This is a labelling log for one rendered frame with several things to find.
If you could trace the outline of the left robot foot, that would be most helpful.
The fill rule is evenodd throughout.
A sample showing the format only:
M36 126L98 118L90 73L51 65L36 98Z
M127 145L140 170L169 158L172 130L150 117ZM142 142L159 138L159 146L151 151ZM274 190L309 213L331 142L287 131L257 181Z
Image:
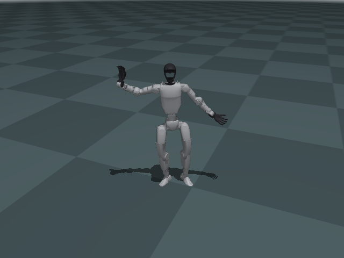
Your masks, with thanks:
M181 173L180 178L184 181L184 183L188 186L193 186L193 183L190 181L189 177L183 177L183 173Z

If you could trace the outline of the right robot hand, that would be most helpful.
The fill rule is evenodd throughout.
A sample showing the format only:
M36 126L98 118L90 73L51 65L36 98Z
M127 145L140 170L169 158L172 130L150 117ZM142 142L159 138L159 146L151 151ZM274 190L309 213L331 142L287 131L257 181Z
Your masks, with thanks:
M120 86L123 87L124 86L124 79L126 77L126 71L125 68L123 66L117 66L119 69L119 80L117 82L121 82Z

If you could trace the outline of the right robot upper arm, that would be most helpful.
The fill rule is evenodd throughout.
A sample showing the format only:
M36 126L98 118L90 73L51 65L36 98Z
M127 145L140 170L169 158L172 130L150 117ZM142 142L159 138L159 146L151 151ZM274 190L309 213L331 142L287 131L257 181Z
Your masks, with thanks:
M144 87L142 89L136 87L133 90L133 94L135 96L145 95L145 94L150 94L150 93L158 94L159 92L160 92L160 84L153 84L151 86Z

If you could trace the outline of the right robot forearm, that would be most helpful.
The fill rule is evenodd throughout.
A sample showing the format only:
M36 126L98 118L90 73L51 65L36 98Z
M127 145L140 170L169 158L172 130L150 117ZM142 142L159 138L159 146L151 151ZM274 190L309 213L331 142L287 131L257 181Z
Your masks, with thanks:
M128 91L129 93L132 93L132 91L134 90L134 88L136 88L136 87L127 85L127 84L125 84L125 83L124 83L124 86L121 87L120 84L121 84L121 82L117 82L117 87L119 87L119 88L121 88L121 89L123 89L123 90L125 90L125 91Z

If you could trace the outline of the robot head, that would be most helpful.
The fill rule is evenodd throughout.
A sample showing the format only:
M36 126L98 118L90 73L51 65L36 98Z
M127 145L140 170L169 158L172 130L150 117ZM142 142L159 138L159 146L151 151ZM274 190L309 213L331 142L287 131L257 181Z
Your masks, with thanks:
M166 77L166 73L174 73L174 77ZM165 78L167 79L168 83L165 83L167 85L173 85L175 83L172 83L174 81L175 75L176 75L176 67L172 63L168 63L164 67L164 75Z

